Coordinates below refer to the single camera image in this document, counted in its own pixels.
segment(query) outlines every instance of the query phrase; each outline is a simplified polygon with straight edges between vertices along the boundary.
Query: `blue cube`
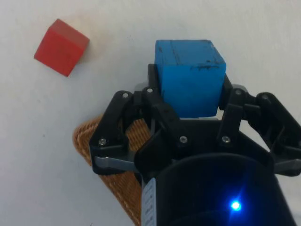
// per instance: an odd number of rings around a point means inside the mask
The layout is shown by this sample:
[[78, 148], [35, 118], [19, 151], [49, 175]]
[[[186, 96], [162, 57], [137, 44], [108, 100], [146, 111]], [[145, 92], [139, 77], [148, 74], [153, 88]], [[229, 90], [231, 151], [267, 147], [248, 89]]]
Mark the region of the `blue cube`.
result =
[[181, 118], [216, 115], [226, 63], [209, 40], [158, 40], [161, 95]]

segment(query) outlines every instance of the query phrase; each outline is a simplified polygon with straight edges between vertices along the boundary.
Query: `screw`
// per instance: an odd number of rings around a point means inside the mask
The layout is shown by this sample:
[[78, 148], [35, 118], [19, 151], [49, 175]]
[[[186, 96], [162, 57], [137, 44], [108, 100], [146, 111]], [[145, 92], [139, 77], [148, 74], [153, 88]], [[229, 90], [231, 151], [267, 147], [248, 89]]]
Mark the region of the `screw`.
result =
[[98, 144], [99, 144], [100, 146], [105, 146], [106, 143], [107, 143], [107, 140], [104, 139], [104, 138], [101, 138], [101, 139], [98, 141]]
[[187, 138], [186, 136], [181, 136], [181, 137], [180, 137], [180, 142], [181, 142], [182, 144], [185, 144], [185, 143], [188, 142], [188, 138]]
[[228, 143], [231, 142], [231, 139], [230, 139], [230, 137], [228, 137], [228, 136], [223, 136], [223, 137], [222, 137], [222, 141], [223, 141], [224, 143], [228, 144]]
[[236, 94], [236, 95], [241, 95], [240, 89], [237, 89], [237, 90], [235, 91], [235, 94]]
[[128, 97], [128, 93], [122, 94], [122, 97], [123, 97], [123, 98], [127, 98], [127, 97]]
[[263, 95], [262, 95], [262, 98], [263, 98], [264, 100], [268, 100], [269, 97], [268, 97], [268, 95], [263, 94]]

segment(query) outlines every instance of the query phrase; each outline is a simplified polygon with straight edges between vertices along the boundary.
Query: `blue led light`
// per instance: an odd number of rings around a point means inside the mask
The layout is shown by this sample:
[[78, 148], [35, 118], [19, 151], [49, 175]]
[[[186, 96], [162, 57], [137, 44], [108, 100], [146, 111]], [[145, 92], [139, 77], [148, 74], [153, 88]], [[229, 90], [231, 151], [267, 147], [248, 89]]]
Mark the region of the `blue led light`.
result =
[[234, 211], [240, 211], [240, 209], [241, 209], [240, 203], [239, 203], [238, 201], [232, 202], [231, 208], [232, 208]]

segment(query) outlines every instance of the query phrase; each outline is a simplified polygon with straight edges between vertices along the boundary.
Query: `cube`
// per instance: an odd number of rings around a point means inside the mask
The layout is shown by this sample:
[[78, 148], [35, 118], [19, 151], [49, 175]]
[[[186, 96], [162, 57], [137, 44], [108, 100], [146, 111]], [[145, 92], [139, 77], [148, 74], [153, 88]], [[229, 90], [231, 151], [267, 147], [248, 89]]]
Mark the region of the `cube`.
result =
[[85, 35], [57, 19], [48, 28], [34, 58], [68, 77], [88, 43]]
[[158, 40], [155, 64], [161, 95], [182, 118], [214, 116], [226, 63], [209, 40]]

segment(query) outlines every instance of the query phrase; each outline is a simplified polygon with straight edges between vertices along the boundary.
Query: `cylindrical housing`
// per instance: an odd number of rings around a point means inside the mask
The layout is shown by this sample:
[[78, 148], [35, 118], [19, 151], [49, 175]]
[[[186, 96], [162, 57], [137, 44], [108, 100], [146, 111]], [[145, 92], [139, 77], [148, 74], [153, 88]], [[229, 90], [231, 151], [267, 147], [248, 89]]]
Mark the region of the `cylindrical housing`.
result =
[[142, 226], [295, 226], [274, 173], [236, 154], [192, 156], [144, 188]]

